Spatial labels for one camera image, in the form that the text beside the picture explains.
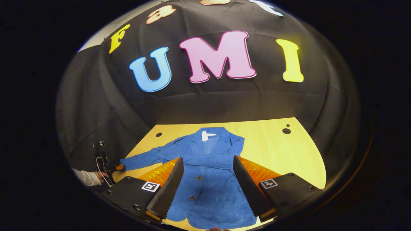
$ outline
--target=letter u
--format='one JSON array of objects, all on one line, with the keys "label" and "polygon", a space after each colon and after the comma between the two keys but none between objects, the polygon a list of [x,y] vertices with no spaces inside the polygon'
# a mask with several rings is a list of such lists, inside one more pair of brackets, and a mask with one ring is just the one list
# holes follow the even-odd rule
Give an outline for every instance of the letter u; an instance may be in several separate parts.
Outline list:
[{"label": "letter u", "polygon": [[157,80],[153,81],[148,78],[144,66],[145,57],[138,58],[130,63],[129,68],[133,71],[134,77],[141,90],[145,92],[154,92],[159,91],[168,85],[171,80],[170,65],[166,56],[168,50],[169,48],[164,46],[150,53],[150,57],[156,60],[160,71],[160,77]]}]

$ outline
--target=letter m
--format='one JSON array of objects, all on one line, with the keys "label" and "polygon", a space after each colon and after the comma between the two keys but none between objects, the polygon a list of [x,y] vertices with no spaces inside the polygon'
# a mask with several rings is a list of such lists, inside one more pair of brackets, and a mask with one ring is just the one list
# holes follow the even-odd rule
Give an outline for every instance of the letter m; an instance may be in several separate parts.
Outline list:
[{"label": "letter m", "polygon": [[199,37],[189,38],[180,43],[180,48],[185,49],[190,61],[193,75],[192,83],[202,83],[210,79],[204,72],[205,65],[217,78],[221,78],[224,65],[228,59],[230,68],[227,76],[234,79],[251,78],[256,75],[256,70],[251,67],[245,40],[248,33],[245,31],[227,31],[221,36],[217,50]]}]

